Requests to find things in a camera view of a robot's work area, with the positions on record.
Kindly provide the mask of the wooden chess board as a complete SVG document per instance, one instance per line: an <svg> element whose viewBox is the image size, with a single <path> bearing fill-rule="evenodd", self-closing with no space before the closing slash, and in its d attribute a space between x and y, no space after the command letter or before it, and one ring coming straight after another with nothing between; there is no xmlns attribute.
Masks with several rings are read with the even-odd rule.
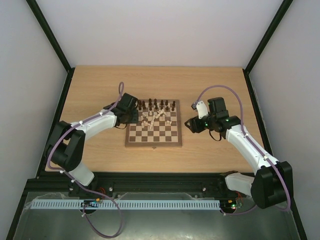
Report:
<svg viewBox="0 0 320 240"><path fill-rule="evenodd" d="M126 127L127 148L181 147L182 122L178 99L140 99L137 121Z"/></svg>

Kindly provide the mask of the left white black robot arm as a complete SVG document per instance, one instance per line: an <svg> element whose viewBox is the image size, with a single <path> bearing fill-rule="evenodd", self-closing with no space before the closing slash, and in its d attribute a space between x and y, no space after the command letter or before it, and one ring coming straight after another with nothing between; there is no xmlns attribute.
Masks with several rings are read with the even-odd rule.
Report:
<svg viewBox="0 0 320 240"><path fill-rule="evenodd" d="M100 132L138 121L138 99L124 93L118 102L105 106L95 115L81 121L58 122L45 146L47 167L68 174L83 186L89 186L94 173L82 162L85 142Z"/></svg>

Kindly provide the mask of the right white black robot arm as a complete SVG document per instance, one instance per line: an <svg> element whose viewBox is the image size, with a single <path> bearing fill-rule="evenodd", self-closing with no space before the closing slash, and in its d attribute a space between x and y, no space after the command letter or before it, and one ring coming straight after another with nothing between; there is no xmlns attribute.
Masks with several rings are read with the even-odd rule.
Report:
<svg viewBox="0 0 320 240"><path fill-rule="evenodd" d="M280 162L268 153L247 131L238 116L230 116L222 97L211 98L204 103L192 104L197 116L184 124L192 133L205 130L219 133L244 157L252 168L253 176L237 171L225 173L218 183L218 191L229 196L234 191L252 197L261 209L286 202L291 204L293 195L293 171L286 161Z"/></svg>

